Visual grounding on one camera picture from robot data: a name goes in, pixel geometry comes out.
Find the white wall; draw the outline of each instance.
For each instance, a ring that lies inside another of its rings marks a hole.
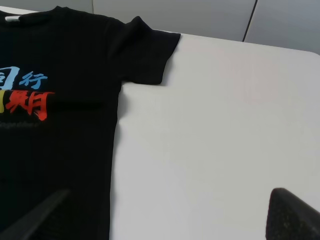
[[[242,41],[255,0],[93,0],[95,14],[153,29]]]
[[[1,0],[0,6],[39,12],[60,6],[93,13],[92,0]]]
[[[258,0],[245,42],[320,54],[319,0]]]

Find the shirt label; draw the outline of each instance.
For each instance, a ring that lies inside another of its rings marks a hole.
[[[6,16],[5,17],[5,21],[8,22],[8,23],[12,23],[12,22],[20,22],[19,18],[21,16]]]

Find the yellow print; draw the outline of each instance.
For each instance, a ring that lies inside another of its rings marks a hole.
[[[0,114],[3,114],[5,111],[4,95],[5,95],[5,90],[0,90]]]

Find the black object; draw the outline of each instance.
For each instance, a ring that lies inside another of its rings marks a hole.
[[[68,240],[109,240],[122,82],[160,84],[181,35],[68,7],[24,14],[18,26],[6,23],[12,15],[0,10],[0,234],[69,189]]]
[[[270,196],[267,240],[320,240],[320,213],[285,188]]]
[[[71,239],[69,191],[59,190],[0,234],[0,240]]]

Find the blue chinese character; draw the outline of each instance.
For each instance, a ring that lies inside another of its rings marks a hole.
[[[29,82],[35,82],[36,84],[31,86],[33,89],[39,89],[41,85],[41,80],[42,79],[47,79],[47,76],[44,76],[43,74],[36,74],[33,75],[34,71],[29,72],[27,75],[24,75],[22,78],[23,80],[19,82],[19,85],[24,84],[25,86],[29,85]]]
[[[1,70],[10,70],[10,73],[8,74],[8,76],[5,76],[5,74],[3,72],[1,72]],[[11,66],[11,67],[4,67],[4,68],[0,68],[0,84],[4,82],[4,84],[1,86],[0,85],[0,90],[11,90],[13,85],[14,85],[14,81],[16,76],[19,73],[20,68],[16,67],[16,66]]]

